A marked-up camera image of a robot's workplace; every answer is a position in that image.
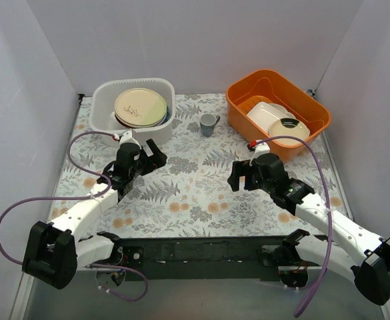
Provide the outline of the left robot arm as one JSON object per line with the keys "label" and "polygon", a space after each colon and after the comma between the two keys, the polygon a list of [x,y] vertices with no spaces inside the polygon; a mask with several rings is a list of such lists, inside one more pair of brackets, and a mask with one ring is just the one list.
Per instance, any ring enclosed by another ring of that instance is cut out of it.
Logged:
{"label": "left robot arm", "polygon": [[102,231],[87,239],[86,230],[133,188],[133,182],[166,164],[166,155],[154,140],[147,140],[152,154],[134,139],[122,142],[116,159],[106,166],[86,199],[76,203],[49,223],[37,222],[29,232],[22,270],[57,288],[66,287],[77,270],[104,262],[114,267],[122,262],[119,237]]}

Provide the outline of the cream and blue plate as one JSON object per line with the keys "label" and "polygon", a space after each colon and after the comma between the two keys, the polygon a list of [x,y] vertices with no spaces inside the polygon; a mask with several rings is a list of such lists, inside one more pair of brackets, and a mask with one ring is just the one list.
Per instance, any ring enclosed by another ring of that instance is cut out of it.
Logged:
{"label": "cream and blue plate", "polygon": [[158,121],[158,122],[156,122],[154,124],[151,124],[151,125],[134,125],[134,124],[130,124],[130,123],[127,123],[127,122],[121,120],[116,114],[114,114],[114,117],[117,120],[117,122],[119,124],[121,124],[122,126],[128,127],[128,128],[133,128],[133,129],[144,129],[144,128],[156,127],[156,126],[161,125],[162,123],[164,123],[165,120],[167,119],[167,116],[164,115],[164,117],[160,121]]}

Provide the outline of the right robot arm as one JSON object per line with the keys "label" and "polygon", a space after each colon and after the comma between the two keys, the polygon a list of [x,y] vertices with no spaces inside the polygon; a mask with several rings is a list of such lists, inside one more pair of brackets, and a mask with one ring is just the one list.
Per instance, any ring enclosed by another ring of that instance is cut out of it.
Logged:
{"label": "right robot arm", "polygon": [[319,256],[319,242],[304,236],[283,248],[284,260],[298,265],[303,260],[324,263],[327,268],[354,282],[370,302],[390,300],[390,237],[384,238],[359,226],[342,213],[328,209],[308,184],[290,178],[280,158],[272,153],[252,160],[235,161],[227,182],[239,190],[244,177],[248,191],[268,193],[274,204],[326,234],[337,248]]}

